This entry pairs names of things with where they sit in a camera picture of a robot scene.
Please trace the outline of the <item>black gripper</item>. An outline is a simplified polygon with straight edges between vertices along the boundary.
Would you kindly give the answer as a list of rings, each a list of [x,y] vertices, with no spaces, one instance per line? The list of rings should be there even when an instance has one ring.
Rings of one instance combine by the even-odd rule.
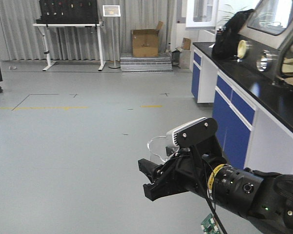
[[[215,176],[217,166],[226,163],[217,137],[212,136],[196,145],[180,147],[165,164],[142,158],[138,168],[152,183],[143,185],[145,197],[155,201],[188,191],[206,195],[209,177]]]

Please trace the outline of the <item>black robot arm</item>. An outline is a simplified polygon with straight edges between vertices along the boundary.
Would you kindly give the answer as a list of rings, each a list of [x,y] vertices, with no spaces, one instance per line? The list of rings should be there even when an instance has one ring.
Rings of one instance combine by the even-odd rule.
[[[293,175],[234,168],[215,136],[196,138],[164,164],[140,159],[138,166],[150,181],[144,193],[152,201],[192,192],[264,234],[293,234]]]

